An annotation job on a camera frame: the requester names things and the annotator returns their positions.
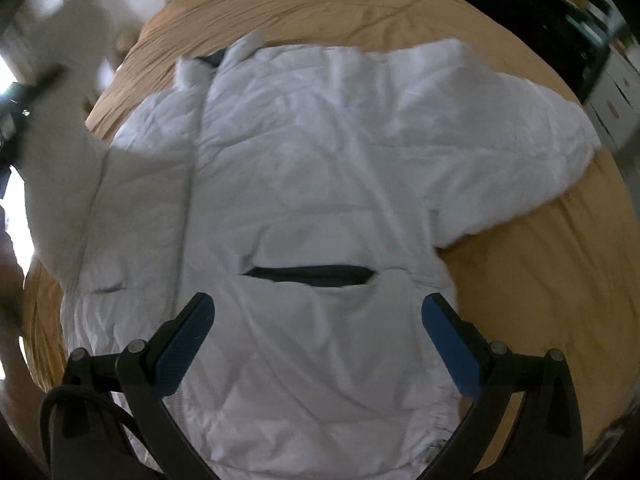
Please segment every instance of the orange blanket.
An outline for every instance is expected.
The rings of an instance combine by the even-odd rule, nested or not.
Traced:
[[[112,139],[145,97],[171,84],[176,57],[211,53],[258,27],[269,44],[378,51],[459,38],[495,70],[575,99],[520,40],[462,0],[176,0],[146,24],[88,126]],[[460,314],[487,339],[522,353],[566,353],[584,447],[592,446],[628,407],[640,360],[638,224],[610,154],[599,151],[560,198],[440,254],[458,288]],[[45,386],[60,381],[64,366],[59,301],[55,283],[36,264],[25,329],[31,367]],[[488,462],[516,407],[514,401]]]

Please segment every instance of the hand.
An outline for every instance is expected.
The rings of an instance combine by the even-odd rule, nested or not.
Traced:
[[[4,230],[0,207],[0,331],[20,330],[20,306],[24,275],[14,254],[14,245]]]

